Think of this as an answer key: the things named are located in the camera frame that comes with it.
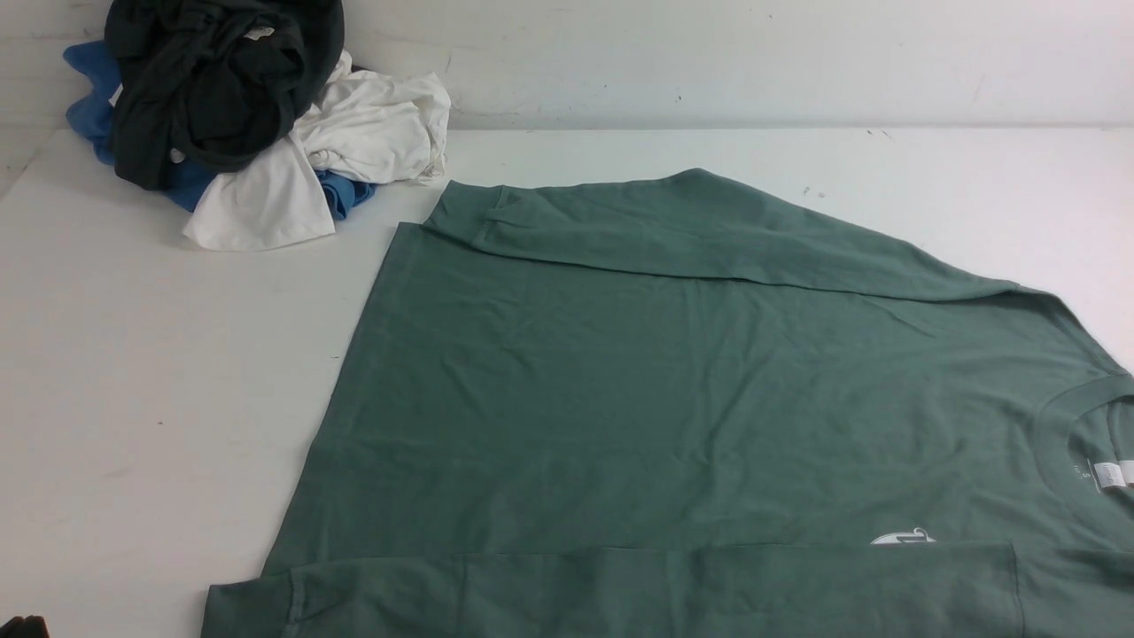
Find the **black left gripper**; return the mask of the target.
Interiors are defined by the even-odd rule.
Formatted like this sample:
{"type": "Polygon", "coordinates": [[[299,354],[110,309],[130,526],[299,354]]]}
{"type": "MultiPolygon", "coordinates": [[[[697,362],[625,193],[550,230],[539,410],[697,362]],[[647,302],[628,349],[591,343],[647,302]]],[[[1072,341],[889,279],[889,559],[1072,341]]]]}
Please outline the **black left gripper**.
{"type": "Polygon", "coordinates": [[[49,638],[44,618],[40,615],[17,615],[0,626],[0,638],[49,638]]]}

